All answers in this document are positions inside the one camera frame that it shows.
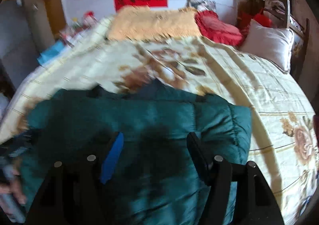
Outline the person's left hand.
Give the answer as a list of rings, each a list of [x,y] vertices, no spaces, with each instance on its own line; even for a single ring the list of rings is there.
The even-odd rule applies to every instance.
[[[13,194],[20,204],[26,204],[27,198],[22,192],[20,173],[14,166],[10,167],[10,171],[13,175],[13,179],[11,181],[6,181],[3,173],[1,172],[1,194]]]

